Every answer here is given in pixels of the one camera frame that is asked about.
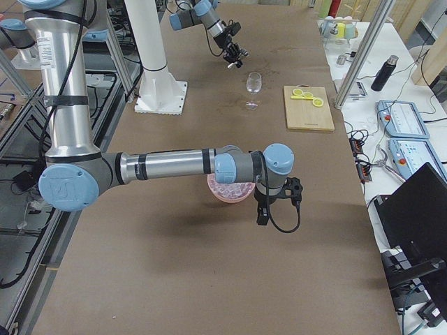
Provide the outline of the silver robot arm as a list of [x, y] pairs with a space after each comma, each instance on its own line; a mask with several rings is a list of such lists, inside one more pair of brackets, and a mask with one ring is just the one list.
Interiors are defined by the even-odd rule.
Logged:
[[239, 22], [230, 20], [225, 23], [215, 11], [218, 1], [191, 1], [189, 8], [181, 8], [170, 15], [173, 30], [189, 28], [201, 24], [207, 36], [211, 35], [217, 47], [221, 50], [217, 57], [222, 56], [228, 62], [228, 68], [241, 68], [242, 59], [249, 53], [233, 41], [233, 37], [240, 31]]
[[[108, 34], [106, 1], [19, 1], [23, 5], [24, 29], [31, 29], [38, 46], [43, 79], [43, 105], [47, 110], [41, 133], [41, 151], [47, 126], [51, 147], [45, 153], [46, 168], [38, 189], [48, 204], [62, 211], [80, 211], [93, 204], [107, 190], [131, 181], [165, 177], [214, 174], [221, 184], [256, 184], [259, 225], [271, 220], [270, 205], [277, 199], [291, 199], [300, 223], [302, 186], [290, 178], [294, 164], [292, 149], [274, 143], [263, 152], [244, 153], [228, 145], [217, 149], [165, 151], [147, 154], [102, 153], [91, 132], [89, 97], [85, 77], [82, 38]], [[141, 89], [137, 112], [181, 114], [187, 82], [177, 81], [168, 70], [161, 27], [155, 3], [125, 1], [141, 66]], [[211, 33], [224, 51], [223, 58], [240, 68], [248, 54], [230, 40], [238, 22], [224, 24], [215, 13], [217, 1], [199, 1], [193, 11], [199, 23]]]

